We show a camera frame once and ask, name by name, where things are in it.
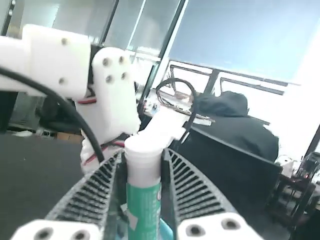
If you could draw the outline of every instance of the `hood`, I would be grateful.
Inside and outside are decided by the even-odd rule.
[[[240,93],[225,91],[221,96],[198,98],[199,114],[203,116],[247,117],[248,100]]]

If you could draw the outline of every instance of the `black hoodie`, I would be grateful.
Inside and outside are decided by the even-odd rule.
[[[194,124],[194,127],[266,160],[277,159],[279,139],[261,121],[248,116],[244,95],[226,91],[219,97],[202,96],[198,105],[199,113],[214,122],[211,126]]]

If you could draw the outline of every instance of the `black chair back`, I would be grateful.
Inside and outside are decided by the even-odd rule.
[[[282,167],[192,128],[178,152],[202,171],[246,218],[263,210]]]

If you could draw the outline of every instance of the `green label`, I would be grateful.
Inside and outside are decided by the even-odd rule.
[[[161,183],[148,188],[126,185],[129,240],[158,240]]]

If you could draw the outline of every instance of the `cardboard box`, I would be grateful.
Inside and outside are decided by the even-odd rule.
[[[84,137],[82,135],[75,135],[75,134],[70,134],[70,133],[65,133],[65,132],[58,132],[56,134],[56,138],[60,140],[65,140],[69,141],[72,143],[81,143]]]

